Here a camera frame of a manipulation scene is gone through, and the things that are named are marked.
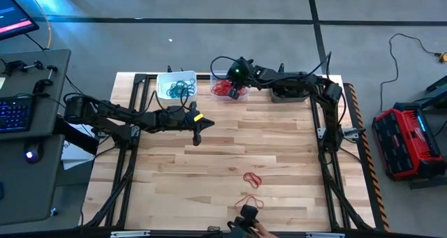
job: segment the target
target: orange striped edge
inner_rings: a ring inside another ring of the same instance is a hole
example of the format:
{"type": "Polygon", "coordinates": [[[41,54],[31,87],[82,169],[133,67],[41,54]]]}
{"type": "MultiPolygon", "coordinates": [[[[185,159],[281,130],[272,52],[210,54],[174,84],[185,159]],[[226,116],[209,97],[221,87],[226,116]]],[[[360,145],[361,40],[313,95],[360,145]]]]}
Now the orange striped edge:
{"type": "MultiPolygon", "coordinates": [[[[361,128],[363,127],[362,114],[360,113],[360,108],[358,106],[356,91],[352,84],[349,84],[349,88],[351,89],[352,100],[354,104],[354,109],[356,110],[356,116],[358,120],[358,125],[361,128]]],[[[379,181],[377,180],[376,172],[374,171],[374,164],[372,162],[371,152],[369,150],[368,140],[366,138],[366,133],[362,133],[361,139],[363,141],[363,146],[365,147],[366,158],[368,161],[369,171],[371,173],[372,184],[374,185],[374,191],[376,192],[377,202],[379,203],[379,210],[381,212],[381,217],[383,221],[383,226],[386,232],[390,232],[390,226],[388,224],[388,219],[386,218],[385,206],[383,205],[382,194],[380,193],[379,181]]]]}

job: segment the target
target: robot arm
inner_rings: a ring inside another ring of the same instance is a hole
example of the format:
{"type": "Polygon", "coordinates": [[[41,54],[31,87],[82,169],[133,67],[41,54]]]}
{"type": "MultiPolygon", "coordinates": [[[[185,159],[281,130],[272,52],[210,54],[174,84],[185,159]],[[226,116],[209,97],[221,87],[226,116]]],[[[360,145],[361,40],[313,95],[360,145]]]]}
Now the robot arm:
{"type": "Polygon", "coordinates": [[[196,107],[196,102],[192,102],[188,111],[182,106],[170,106],[153,112],[136,112],[110,101],[98,101],[91,96],[78,94],[66,100],[64,119],[70,124],[93,126],[94,133],[108,133],[118,145],[130,142],[132,128],[109,119],[133,124],[148,133],[193,131],[193,144],[197,146],[201,142],[200,132],[213,126],[214,122],[204,118],[196,107]]]}
{"type": "Polygon", "coordinates": [[[275,70],[253,66],[253,60],[239,58],[230,67],[227,79],[232,83],[229,92],[237,99],[238,91],[243,87],[261,89],[289,88],[307,91],[321,106],[324,113],[326,131],[321,141],[325,151],[338,151],[343,140],[343,130],[338,124],[338,102],[342,88],[333,81],[307,73],[278,73],[275,70]]]}

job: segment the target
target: concrete floor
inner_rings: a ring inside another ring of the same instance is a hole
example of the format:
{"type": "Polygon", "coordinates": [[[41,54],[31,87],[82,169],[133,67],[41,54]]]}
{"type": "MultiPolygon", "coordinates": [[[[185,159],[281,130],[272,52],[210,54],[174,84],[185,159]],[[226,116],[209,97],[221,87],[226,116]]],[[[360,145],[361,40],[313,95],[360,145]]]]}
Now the concrete floor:
{"type": "MultiPolygon", "coordinates": [[[[32,0],[17,0],[33,16],[39,9],[32,0]]],[[[74,17],[136,18],[222,18],[310,20],[308,0],[38,0],[50,15],[74,17]]],[[[320,20],[445,21],[447,0],[316,0],[320,20]]],[[[47,29],[30,33],[45,44],[47,29]]],[[[85,93],[109,98],[118,71],[165,71],[174,69],[207,72],[219,55],[254,58],[257,64],[286,71],[309,70],[319,62],[312,25],[289,24],[117,24],[54,22],[54,49],[72,51],[68,75],[85,93]],[[102,80],[101,88],[96,86],[102,80]]],[[[395,33],[419,37],[425,47],[446,51],[446,27],[321,26],[324,48],[332,51],[330,71],[341,74],[356,87],[363,121],[379,113],[379,84],[393,79],[395,69],[388,40],[395,33]]],[[[445,75],[447,65],[424,53],[416,42],[393,41],[400,66],[397,82],[386,84],[384,107],[396,101],[412,101],[445,75]]],[[[0,53],[32,51],[38,48],[24,36],[0,42],[0,53]]],[[[216,68],[226,68],[222,61],[216,68]]],[[[72,91],[67,85],[65,92],[72,91]]],[[[430,120],[433,131],[444,122],[442,115],[430,120]]],[[[370,147],[381,185],[390,228],[393,232],[445,237],[447,186],[410,191],[405,182],[392,182],[383,173],[371,130],[370,147]]],[[[446,132],[438,140],[447,136],[446,132]]],[[[439,141],[441,150],[445,143],[439,141]]],[[[82,172],[88,166],[77,168],[82,172]]],[[[60,187],[58,218],[0,227],[0,233],[15,230],[69,228],[78,223],[77,209],[83,201],[84,184],[60,187]]]]}

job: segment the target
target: white plastic bin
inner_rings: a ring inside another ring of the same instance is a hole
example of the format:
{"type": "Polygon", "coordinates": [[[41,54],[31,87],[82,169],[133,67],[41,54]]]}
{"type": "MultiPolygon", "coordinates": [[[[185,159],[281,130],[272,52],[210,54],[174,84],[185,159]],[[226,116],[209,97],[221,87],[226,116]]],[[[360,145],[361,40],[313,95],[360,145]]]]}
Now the white plastic bin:
{"type": "Polygon", "coordinates": [[[156,93],[162,106],[167,107],[170,105],[182,105],[180,102],[180,98],[171,98],[167,94],[171,84],[176,84],[178,81],[184,81],[187,84],[193,83],[194,85],[194,94],[188,97],[188,101],[185,106],[188,107],[190,102],[194,102],[197,100],[197,75],[195,71],[187,70],[171,73],[161,73],[158,74],[156,77],[156,93]]]}
{"type": "MultiPolygon", "coordinates": [[[[226,73],[227,72],[228,72],[227,70],[214,70],[214,74],[217,77],[219,77],[219,78],[226,78],[226,73]]],[[[217,78],[215,78],[215,76],[213,76],[212,73],[210,75],[211,75],[211,77],[210,77],[210,92],[212,94],[212,97],[215,100],[218,100],[218,101],[228,101],[228,102],[233,101],[233,102],[235,102],[235,101],[246,101],[248,99],[248,97],[250,95],[250,88],[247,88],[247,87],[244,88],[244,95],[239,95],[239,98],[237,100],[230,98],[228,96],[228,94],[225,95],[225,96],[219,96],[219,95],[214,94],[213,93],[213,87],[218,82],[223,81],[223,80],[218,80],[217,78]]]]}

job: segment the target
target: wooden tabletop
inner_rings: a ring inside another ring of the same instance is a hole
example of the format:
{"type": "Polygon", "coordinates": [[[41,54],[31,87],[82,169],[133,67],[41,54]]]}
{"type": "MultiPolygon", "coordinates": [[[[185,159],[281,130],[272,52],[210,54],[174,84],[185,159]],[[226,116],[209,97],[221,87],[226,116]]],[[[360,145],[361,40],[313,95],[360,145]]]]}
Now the wooden tabletop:
{"type": "MultiPolygon", "coordinates": [[[[113,103],[129,105],[134,75],[117,74],[113,103]]],[[[331,79],[342,84],[339,75],[331,79]]],[[[149,95],[154,89],[155,80],[149,95]]],[[[226,222],[238,215],[240,206],[235,208],[235,203],[254,195],[265,205],[258,219],[271,231],[330,230],[309,99],[274,104],[268,91],[252,89],[248,101],[216,101],[210,81],[199,80],[197,104],[206,118],[216,122],[202,132],[198,147],[192,145],[192,132],[142,133],[126,229],[206,230],[212,225],[226,230],[226,222]],[[252,188],[242,178],[245,172],[256,173],[262,184],[252,188]]],[[[153,101],[149,111],[157,109],[153,101]]],[[[351,126],[348,110],[342,125],[351,126]]],[[[99,151],[112,145],[107,141],[99,151]]],[[[358,155],[355,144],[342,146],[358,155]]],[[[110,194],[118,152],[109,151],[95,161],[83,207],[86,222],[110,194]]],[[[338,159],[346,197],[374,226],[362,165],[343,151],[338,159]]],[[[336,200],[335,206],[342,223],[336,200]]]]}

